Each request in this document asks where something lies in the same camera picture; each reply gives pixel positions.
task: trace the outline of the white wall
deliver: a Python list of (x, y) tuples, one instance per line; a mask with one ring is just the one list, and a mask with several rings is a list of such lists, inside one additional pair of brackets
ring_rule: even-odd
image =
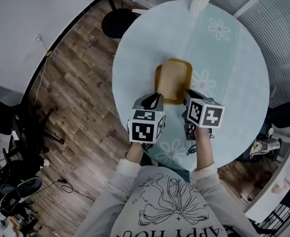
[[(0, 0), (0, 86), (13, 91), (4, 102), (21, 100), (46, 48), (92, 1)], [(35, 41), (37, 34), (46, 48)]]

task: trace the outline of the fan base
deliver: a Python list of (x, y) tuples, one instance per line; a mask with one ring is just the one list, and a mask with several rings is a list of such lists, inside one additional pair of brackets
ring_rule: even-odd
[(108, 37), (119, 39), (137, 18), (136, 14), (129, 9), (116, 9), (102, 20), (102, 30)]

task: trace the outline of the round table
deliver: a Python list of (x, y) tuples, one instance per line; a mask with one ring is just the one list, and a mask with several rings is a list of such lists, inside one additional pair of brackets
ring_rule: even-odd
[[(269, 77), (259, 46), (232, 15), (208, 4), (197, 19), (190, 0), (160, 4), (142, 14), (124, 34), (113, 63), (113, 95), (126, 128), (136, 99), (154, 92), (155, 71), (169, 58), (192, 64), (191, 89), (226, 107), (211, 139), (214, 162), (223, 166), (253, 142), (266, 116)], [(183, 105), (164, 105), (165, 128), (148, 155), (173, 168), (193, 170), (194, 144), (186, 141)]]

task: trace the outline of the white sweatshirt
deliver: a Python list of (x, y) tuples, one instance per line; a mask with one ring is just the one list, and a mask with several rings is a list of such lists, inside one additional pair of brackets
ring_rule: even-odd
[(221, 185), (215, 165), (192, 173), (186, 183), (165, 167), (119, 162), (76, 237), (258, 236)]

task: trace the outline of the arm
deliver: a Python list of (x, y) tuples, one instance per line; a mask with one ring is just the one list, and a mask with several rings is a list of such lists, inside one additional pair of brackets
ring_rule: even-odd
[(207, 128), (196, 128), (197, 169), (192, 173), (195, 187), (223, 226), (233, 227), (241, 236), (257, 233), (241, 208), (220, 183)]
[(132, 193), (132, 185), (140, 170), (143, 149), (133, 143), (125, 159), (121, 159), (114, 177), (95, 201), (75, 237), (110, 236), (112, 226)]

